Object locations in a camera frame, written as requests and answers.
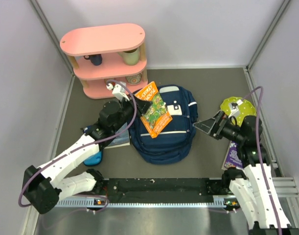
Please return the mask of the orange 39-Storey Treehouse book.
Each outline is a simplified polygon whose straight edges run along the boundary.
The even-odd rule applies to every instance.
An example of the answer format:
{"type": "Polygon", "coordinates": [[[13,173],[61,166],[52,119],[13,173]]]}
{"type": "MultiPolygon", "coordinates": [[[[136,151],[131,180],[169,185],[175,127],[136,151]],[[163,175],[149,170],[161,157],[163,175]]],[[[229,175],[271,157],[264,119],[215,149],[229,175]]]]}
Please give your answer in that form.
{"type": "Polygon", "coordinates": [[[136,97],[152,101],[151,107],[140,119],[149,136],[154,139],[172,121],[172,116],[167,110],[166,103],[163,101],[155,82],[150,82],[138,91],[136,97]]]}

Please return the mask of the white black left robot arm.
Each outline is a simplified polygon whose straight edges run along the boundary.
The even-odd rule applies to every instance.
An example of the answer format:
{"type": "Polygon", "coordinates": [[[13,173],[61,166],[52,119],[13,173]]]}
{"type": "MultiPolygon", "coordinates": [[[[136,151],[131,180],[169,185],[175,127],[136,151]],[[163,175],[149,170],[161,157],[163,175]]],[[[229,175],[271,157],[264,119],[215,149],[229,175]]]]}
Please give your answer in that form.
{"type": "Polygon", "coordinates": [[[19,197],[25,197],[39,214],[45,214],[69,196],[86,191],[99,194],[104,187],[99,171],[89,169],[74,177],[67,175],[108,146],[124,124],[131,126],[136,116],[144,115],[150,106],[150,101],[135,95],[105,103],[98,121],[87,127],[71,147],[48,163],[39,167],[31,165],[24,171],[19,197]]]}

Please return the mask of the navy blue student backpack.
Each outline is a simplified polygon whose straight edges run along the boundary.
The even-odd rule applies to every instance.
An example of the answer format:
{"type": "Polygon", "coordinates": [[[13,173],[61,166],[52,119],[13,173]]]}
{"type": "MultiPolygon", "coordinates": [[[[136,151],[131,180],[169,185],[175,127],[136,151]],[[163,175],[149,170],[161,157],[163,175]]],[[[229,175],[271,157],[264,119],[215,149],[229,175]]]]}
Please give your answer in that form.
{"type": "Polygon", "coordinates": [[[151,164],[174,164],[190,152],[196,134],[193,123],[198,107],[191,91],[177,85],[157,86],[155,82],[136,92],[150,101],[147,112],[136,117],[129,128],[131,143],[151,164]]]}

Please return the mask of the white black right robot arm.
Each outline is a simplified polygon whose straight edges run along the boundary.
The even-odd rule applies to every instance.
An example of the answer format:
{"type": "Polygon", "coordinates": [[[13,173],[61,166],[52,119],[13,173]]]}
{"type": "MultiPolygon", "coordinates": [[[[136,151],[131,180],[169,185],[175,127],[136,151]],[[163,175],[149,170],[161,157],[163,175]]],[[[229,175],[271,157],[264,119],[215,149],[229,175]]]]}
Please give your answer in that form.
{"type": "Polygon", "coordinates": [[[250,235],[299,235],[280,204],[271,173],[271,162],[260,142],[261,120],[245,116],[241,125],[219,111],[214,117],[194,123],[208,136],[236,143],[242,169],[229,167],[222,175],[221,188],[233,194],[242,209],[250,235]]]}

